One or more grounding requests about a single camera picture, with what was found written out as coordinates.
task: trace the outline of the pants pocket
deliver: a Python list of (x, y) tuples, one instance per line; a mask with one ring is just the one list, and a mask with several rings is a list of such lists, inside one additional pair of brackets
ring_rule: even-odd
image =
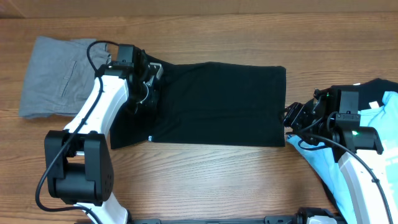
[(59, 92), (58, 92), (58, 96), (59, 97), (64, 97), (65, 96), (65, 94), (67, 92), (69, 81), (70, 81), (70, 79), (72, 77), (72, 74), (73, 74), (73, 71), (74, 71), (75, 67), (76, 67), (76, 61), (71, 61), (69, 66), (68, 66), (68, 68), (67, 68), (67, 71), (66, 71), (65, 75), (63, 76), (63, 79), (62, 79), (62, 82), (61, 82), (61, 85), (60, 85), (60, 89), (59, 89)]

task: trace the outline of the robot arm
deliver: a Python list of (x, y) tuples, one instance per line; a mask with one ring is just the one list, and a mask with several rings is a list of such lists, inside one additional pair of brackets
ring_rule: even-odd
[[(119, 110), (132, 114), (154, 113), (163, 74), (161, 64), (149, 63), (143, 50), (133, 45), (119, 45), (118, 59), (102, 65), (96, 74), (94, 88), (76, 117), (63, 131), (49, 131), (45, 138), (47, 167), (61, 147), (76, 131), (100, 91), (101, 97), (85, 124), (78, 130), (68, 149), (50, 170), (49, 193), (66, 204), (90, 209), (101, 223), (132, 223), (131, 216), (112, 193), (114, 173), (106, 138)], [(68, 157), (84, 156), (84, 164), (68, 162)], [(98, 224), (88, 213), (90, 219)]]
[[(374, 128), (359, 126), (358, 96), (355, 90), (333, 87), (315, 90), (314, 99), (305, 105), (294, 103), (286, 109), (284, 125), (308, 144), (318, 145), (322, 141), (313, 138), (314, 134), (328, 140), (325, 144), (332, 148), (335, 162), (339, 163), (348, 184), (358, 223), (388, 223), (391, 215), (387, 211), (393, 215), (397, 212), (381, 157), (383, 148)], [(331, 144), (334, 142), (349, 152)], [(383, 188), (378, 188), (375, 179), (353, 154), (370, 167)]]

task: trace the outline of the wooden table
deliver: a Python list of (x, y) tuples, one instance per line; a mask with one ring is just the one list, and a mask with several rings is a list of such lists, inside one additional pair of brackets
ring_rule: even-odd
[[(283, 65), (286, 105), (314, 88), (398, 82), (398, 13), (268, 14), (0, 20), (0, 223), (73, 223), (83, 212), (47, 213), (34, 202), (43, 140), (71, 118), (24, 120), (19, 99), (38, 35), (135, 44), (172, 63)], [(111, 151), (114, 193), (134, 218), (259, 218), (299, 207), (335, 212), (300, 154), (284, 148), (143, 143)], [(42, 200), (51, 198), (47, 186)]]

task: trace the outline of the wire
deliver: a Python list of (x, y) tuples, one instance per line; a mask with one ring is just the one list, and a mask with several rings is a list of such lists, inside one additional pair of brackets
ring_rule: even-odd
[(330, 131), (330, 119), (331, 119), (331, 117), (332, 117), (333, 115), (335, 115), (335, 114), (337, 114), (337, 113), (338, 113), (337, 111), (334, 111), (334, 112), (331, 112), (331, 113), (329, 114), (328, 119), (326, 120), (326, 129), (327, 129), (328, 131)]
[(316, 135), (316, 134), (310, 134), (310, 133), (301, 133), (301, 132), (287, 132), (286, 134), (304, 135), (304, 136), (308, 136), (308, 137), (311, 137), (311, 138), (316, 138), (316, 139), (319, 139), (319, 140), (321, 140), (323, 142), (328, 142), (330, 144), (333, 144), (333, 145), (339, 147), (340, 149), (342, 149), (342, 150), (348, 152), (349, 154), (351, 154), (356, 160), (358, 160), (358, 162), (360, 164), (362, 164), (363, 167), (365, 167), (366, 171), (371, 175), (372, 182), (374, 182), (377, 185), (377, 187), (378, 187), (378, 189), (380, 191), (380, 195), (381, 195), (381, 198), (383, 200), (384, 207), (386, 209), (386, 213), (387, 213), (387, 217), (388, 217), (389, 223), (393, 224), (390, 208), (388, 206), (388, 201), (387, 201), (386, 195), (384, 194), (383, 188), (381, 187), (380, 180), (376, 177), (376, 175), (374, 175), (372, 169), (368, 165), (366, 165), (366, 163), (361, 158), (359, 158), (359, 156), (357, 156), (355, 153), (351, 152), (348, 148), (342, 146), (341, 144), (339, 144), (337, 142), (334, 142), (334, 141), (332, 141), (332, 140), (330, 140), (328, 138), (325, 138), (323, 136), (319, 136), (319, 135)]
[(96, 44), (100, 44), (100, 43), (113, 44), (113, 45), (115, 45), (115, 46), (119, 46), (119, 44), (117, 44), (117, 43), (115, 43), (115, 42), (113, 42), (113, 41), (109, 41), (109, 40), (97, 40), (97, 41), (92, 42), (92, 43), (87, 47), (87, 52), (86, 52), (86, 53), (87, 53), (87, 59), (88, 59), (88, 62), (90, 63), (90, 65), (93, 67), (93, 69), (94, 69), (95, 72), (98, 72), (98, 69), (95, 67), (95, 65), (94, 65), (94, 63), (93, 63), (93, 61), (92, 61), (92, 59), (91, 59), (91, 57), (90, 57), (90, 49), (91, 49), (92, 46), (94, 46), (94, 45), (96, 45)]
[[(113, 45), (119, 45), (117, 43), (114, 43), (112, 41), (107, 41), (107, 40), (99, 40), (99, 41), (95, 41), (93, 43), (91, 43), (88, 47), (87, 47), (87, 59), (90, 63), (90, 65), (93, 67), (95, 73), (97, 73), (98, 69), (95, 67), (91, 57), (90, 57), (90, 49), (92, 46), (94, 46), (95, 44), (98, 43), (108, 43), (108, 44), (113, 44)], [(63, 146), (61, 147), (60, 151), (58, 152), (58, 154), (54, 157), (54, 160), (50, 163), (50, 165), (47, 167), (47, 169), (45, 170), (45, 172), (43, 173), (42, 178), (40, 179), (39, 183), (37, 184), (37, 188), (36, 188), (36, 193), (35, 193), (35, 201), (37, 206), (42, 209), (43, 211), (46, 212), (63, 212), (63, 211), (70, 211), (70, 210), (84, 210), (86, 212), (86, 214), (90, 214), (95, 222), (97, 224), (102, 224), (102, 222), (99, 220), (99, 218), (95, 215), (95, 213), (87, 207), (84, 206), (74, 206), (74, 207), (63, 207), (63, 208), (47, 208), (46, 206), (44, 206), (42, 204), (42, 202), (40, 201), (40, 191), (42, 189), (42, 186), (44, 184), (45, 179), (47, 178), (49, 172), (51, 171), (51, 168), (54, 166), (54, 164), (56, 163), (56, 161), (58, 160), (58, 158), (64, 153), (64, 151), (66, 149), (68, 149), (69, 144), (72, 142), (72, 140), (75, 138), (75, 136), (77, 135), (77, 133), (79, 132), (79, 130), (83, 127), (83, 125), (85, 125), (86, 121), (88, 120), (90, 114), (93, 112), (95, 106), (98, 104), (102, 92), (103, 92), (103, 82), (101, 77), (98, 77), (98, 81), (99, 81), (99, 92), (98, 95), (93, 103), (93, 105), (90, 107), (90, 109), (87, 111), (87, 114), (85, 115), (85, 117), (81, 120), (80, 124), (77, 126), (76, 130), (69, 136), (68, 140), (63, 144)]]
[(312, 147), (312, 148), (304, 148), (304, 147), (301, 146), (301, 143), (303, 143), (303, 142), (304, 142), (304, 140), (301, 139), (301, 140), (298, 142), (298, 146), (299, 146), (301, 149), (308, 150), (308, 151), (316, 151), (316, 150), (319, 150), (319, 149), (326, 149), (326, 148), (328, 148), (328, 146), (318, 146), (318, 147)]
[(303, 129), (301, 129), (301, 130), (299, 130), (299, 131), (300, 131), (300, 132), (304, 132), (304, 131), (309, 130), (310, 128), (314, 127), (314, 126), (317, 125), (319, 122), (321, 122), (322, 119), (323, 119), (323, 118), (319, 118), (316, 122), (314, 122), (314, 123), (308, 125), (307, 127), (303, 128)]

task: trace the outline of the black fabric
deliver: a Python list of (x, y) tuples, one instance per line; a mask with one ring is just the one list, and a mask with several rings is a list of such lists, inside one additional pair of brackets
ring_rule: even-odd
[(284, 67), (225, 63), (164, 67), (157, 114), (121, 109), (111, 127), (111, 148), (148, 140), (192, 144), (284, 146), (279, 120), (285, 106)]
[(359, 93), (358, 110), (371, 109), (369, 103), (374, 101), (377, 101), (379, 106), (384, 106), (384, 103), (382, 102), (384, 92), (385, 91), (398, 92), (398, 83), (394, 83), (389, 80), (383, 80), (380, 78), (355, 86), (338, 85), (333, 87), (338, 87), (341, 88), (342, 90), (349, 90), (349, 89), (358, 90)]
[(330, 202), (330, 203), (334, 206), (334, 208), (337, 210), (338, 215), (341, 216), (342, 218), (344, 218), (344, 217), (343, 217), (343, 214), (341, 214), (341, 211), (340, 211), (340, 209), (339, 209), (338, 206), (337, 206), (337, 202), (336, 202), (335, 196), (334, 196), (333, 193), (330, 191), (330, 189), (328, 188), (328, 186), (326, 185), (326, 183), (325, 183), (321, 178), (320, 178), (320, 180), (321, 180), (321, 183), (322, 183), (323, 190), (325, 191), (325, 194), (326, 194), (326, 196), (327, 196), (328, 199), (329, 199), (329, 202)]

